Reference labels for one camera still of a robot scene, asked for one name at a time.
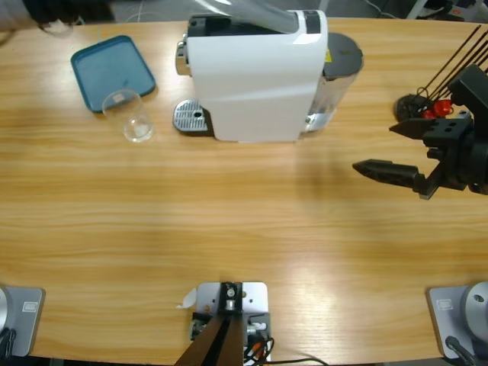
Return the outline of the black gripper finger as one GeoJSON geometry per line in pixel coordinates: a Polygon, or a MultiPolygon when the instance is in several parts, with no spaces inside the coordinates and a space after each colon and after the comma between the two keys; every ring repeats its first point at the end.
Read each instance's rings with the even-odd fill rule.
{"type": "Polygon", "coordinates": [[[415,166],[396,164],[386,160],[367,159],[354,163],[352,168],[374,181],[411,188],[419,194],[422,194],[425,188],[425,176],[415,166]]]}
{"type": "Polygon", "coordinates": [[[430,133],[435,131],[437,126],[438,121],[436,119],[415,117],[393,125],[389,128],[389,131],[408,137],[412,140],[425,140],[429,137],[430,133]]]}

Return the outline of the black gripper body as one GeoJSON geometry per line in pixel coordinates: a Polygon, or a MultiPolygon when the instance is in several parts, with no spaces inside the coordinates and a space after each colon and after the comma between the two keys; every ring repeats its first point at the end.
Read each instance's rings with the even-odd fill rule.
{"type": "Polygon", "coordinates": [[[469,114],[454,119],[419,119],[419,139],[428,149],[427,157],[438,162],[420,181],[418,194],[428,200],[439,188],[476,191],[470,172],[474,147],[474,122],[469,114]]]}
{"type": "Polygon", "coordinates": [[[79,19],[88,24],[114,21],[110,1],[99,0],[28,0],[24,6],[39,25],[61,21],[74,24],[79,19]]]}

